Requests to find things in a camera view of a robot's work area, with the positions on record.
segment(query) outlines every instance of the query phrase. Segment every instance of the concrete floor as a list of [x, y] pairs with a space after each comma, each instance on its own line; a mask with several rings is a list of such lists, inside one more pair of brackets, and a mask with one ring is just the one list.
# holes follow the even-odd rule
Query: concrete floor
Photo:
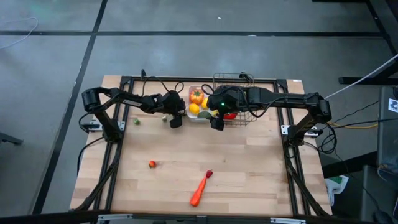
[[[378, 11], [385, 18], [382, 1]], [[37, 30], [93, 29], [101, 1], [0, 1], [0, 22], [37, 17]], [[0, 26], [29, 30], [32, 21]], [[389, 21], [389, 29], [398, 24]], [[329, 31], [377, 32], [364, 4], [286, 1], [127, 1], [109, 0], [100, 30], [112, 31]], [[20, 37], [0, 36], [0, 46]], [[89, 37], [32, 36], [0, 50], [0, 131], [24, 139], [22, 146], [0, 144], [0, 216], [30, 212], [68, 104]], [[391, 58], [378, 38], [140, 36], [97, 37], [81, 91], [101, 85], [103, 75], [210, 77], [241, 72], [258, 78], [302, 79], [307, 92], [327, 96], [342, 88], [340, 76], [361, 77]], [[379, 97], [379, 86], [354, 86], [330, 98], [340, 118]], [[377, 118], [377, 106], [344, 123]], [[70, 121], [43, 212], [69, 208], [78, 152], [86, 134], [80, 96]], [[354, 142], [357, 135], [364, 141]], [[377, 129], [339, 129], [338, 154], [348, 159], [376, 150]]]

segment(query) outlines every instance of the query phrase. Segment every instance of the metal wire basket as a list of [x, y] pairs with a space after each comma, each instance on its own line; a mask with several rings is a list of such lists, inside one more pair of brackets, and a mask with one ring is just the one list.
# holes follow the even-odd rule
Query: metal wire basket
[[[241, 73], [215, 73], [213, 75], [213, 89], [216, 90], [221, 85], [234, 85], [242, 87], [254, 86], [254, 77], [251, 74]], [[250, 122], [256, 121], [250, 112], [240, 112], [235, 119], [224, 119], [224, 124], [228, 126], [246, 126]]]

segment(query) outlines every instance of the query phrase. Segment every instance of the toy carrot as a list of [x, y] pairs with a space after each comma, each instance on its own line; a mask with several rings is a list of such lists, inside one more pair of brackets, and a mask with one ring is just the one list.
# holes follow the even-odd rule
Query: toy carrot
[[190, 201], [192, 206], [196, 207], [199, 205], [201, 195], [206, 187], [206, 180], [207, 180], [207, 178], [211, 177], [211, 175], [213, 175], [213, 171], [208, 170], [206, 173], [206, 177], [203, 178], [203, 180], [201, 180], [199, 187], [197, 188], [195, 193], [193, 193], [191, 201]]

